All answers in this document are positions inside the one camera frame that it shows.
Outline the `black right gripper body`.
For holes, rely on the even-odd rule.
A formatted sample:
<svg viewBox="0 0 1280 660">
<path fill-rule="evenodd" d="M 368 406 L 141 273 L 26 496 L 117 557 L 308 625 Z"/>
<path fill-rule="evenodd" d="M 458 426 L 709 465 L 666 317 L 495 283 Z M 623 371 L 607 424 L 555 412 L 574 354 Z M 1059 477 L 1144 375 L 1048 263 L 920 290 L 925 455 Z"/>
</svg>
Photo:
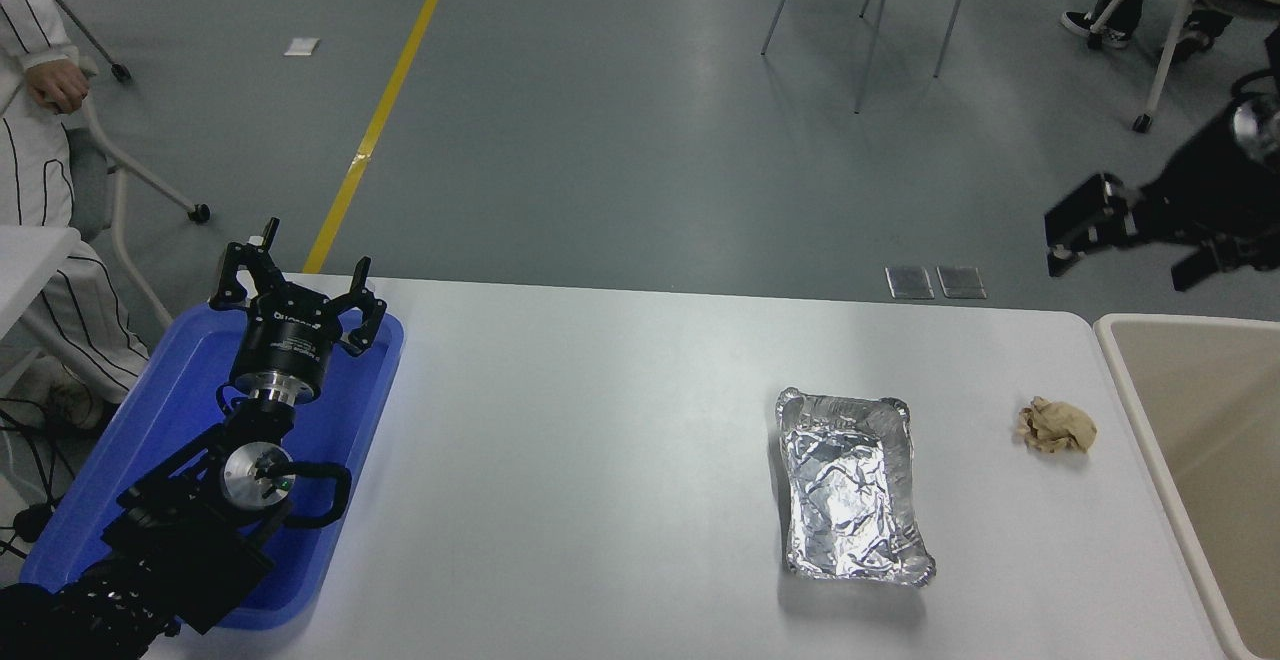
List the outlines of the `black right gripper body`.
<svg viewBox="0 0 1280 660">
<path fill-rule="evenodd" d="M 1143 192 L 1207 230 L 1239 239 L 1276 233 L 1276 110 L 1219 113 L 1172 153 Z"/>
</svg>

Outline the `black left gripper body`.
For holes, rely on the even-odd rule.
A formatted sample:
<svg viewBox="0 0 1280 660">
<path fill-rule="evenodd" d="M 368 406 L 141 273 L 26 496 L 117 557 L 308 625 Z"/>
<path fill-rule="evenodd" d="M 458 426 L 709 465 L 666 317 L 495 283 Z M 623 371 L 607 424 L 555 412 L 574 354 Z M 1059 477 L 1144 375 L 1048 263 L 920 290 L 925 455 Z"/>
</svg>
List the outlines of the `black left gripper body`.
<svg viewBox="0 0 1280 660">
<path fill-rule="evenodd" d="M 279 373 L 297 379 L 308 391 L 320 391 L 342 333 L 339 313 L 329 303 L 329 295 L 317 292 L 255 297 L 232 365 L 233 385 L 248 391 L 264 373 Z"/>
</svg>

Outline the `person's left hand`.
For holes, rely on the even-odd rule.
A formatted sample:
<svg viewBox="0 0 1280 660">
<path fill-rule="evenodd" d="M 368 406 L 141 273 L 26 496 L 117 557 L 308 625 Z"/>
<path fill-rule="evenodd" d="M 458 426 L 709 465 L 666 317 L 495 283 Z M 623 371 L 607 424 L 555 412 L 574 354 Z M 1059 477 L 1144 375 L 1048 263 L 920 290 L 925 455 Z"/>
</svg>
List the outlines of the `person's left hand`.
<svg viewBox="0 0 1280 660">
<path fill-rule="evenodd" d="M 90 95 L 87 75 L 69 59 L 38 63 L 27 68 L 24 75 L 27 90 L 36 104 L 60 116 L 78 113 Z"/>
</svg>

